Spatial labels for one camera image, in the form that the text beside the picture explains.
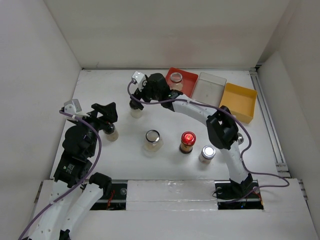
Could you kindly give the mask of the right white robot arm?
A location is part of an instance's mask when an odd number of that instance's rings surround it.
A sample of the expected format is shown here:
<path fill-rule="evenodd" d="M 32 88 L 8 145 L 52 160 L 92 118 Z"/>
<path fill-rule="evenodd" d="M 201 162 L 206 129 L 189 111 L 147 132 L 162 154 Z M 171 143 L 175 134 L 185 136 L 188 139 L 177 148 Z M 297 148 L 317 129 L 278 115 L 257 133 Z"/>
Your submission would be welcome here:
<path fill-rule="evenodd" d="M 253 178 L 244 167 L 238 143 L 236 118 L 225 106 L 219 108 L 193 101 L 179 90 L 171 89 L 161 73 L 147 76 L 135 71 L 131 84 L 137 89 L 130 95 L 130 106 L 143 110 L 144 105 L 160 104 L 172 112 L 184 114 L 204 124 L 210 143 L 220 150 L 229 172 L 231 191 L 236 198 L 252 190 Z"/>

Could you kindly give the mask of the black-capped white bottle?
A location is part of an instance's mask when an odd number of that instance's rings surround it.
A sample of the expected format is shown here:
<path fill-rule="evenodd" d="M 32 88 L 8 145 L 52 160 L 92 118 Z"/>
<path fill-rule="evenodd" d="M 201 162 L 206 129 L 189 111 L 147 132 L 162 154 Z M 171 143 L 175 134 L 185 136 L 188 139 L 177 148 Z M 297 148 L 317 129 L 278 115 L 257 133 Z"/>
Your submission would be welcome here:
<path fill-rule="evenodd" d="M 135 119 L 139 119 L 142 117 L 143 115 L 143 112 L 141 109 L 139 109 L 136 105 L 134 105 L 133 102 L 130 102 L 129 103 L 129 106 L 130 106 L 130 114 L 133 118 Z"/>

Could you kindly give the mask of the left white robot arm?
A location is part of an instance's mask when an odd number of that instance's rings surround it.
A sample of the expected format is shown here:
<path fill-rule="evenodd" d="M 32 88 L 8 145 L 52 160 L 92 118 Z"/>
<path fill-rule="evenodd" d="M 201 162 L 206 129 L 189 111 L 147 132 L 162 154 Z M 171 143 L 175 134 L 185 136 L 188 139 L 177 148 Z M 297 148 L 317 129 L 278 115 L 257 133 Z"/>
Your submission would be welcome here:
<path fill-rule="evenodd" d="M 72 99 L 59 111 L 73 126 L 64 135 L 48 204 L 29 222 L 19 239 L 70 240 L 96 201 L 111 194 L 112 179 L 93 170 L 102 152 L 99 132 L 115 131 L 116 103 L 94 103 L 91 108 L 84 113 L 79 101 Z"/>

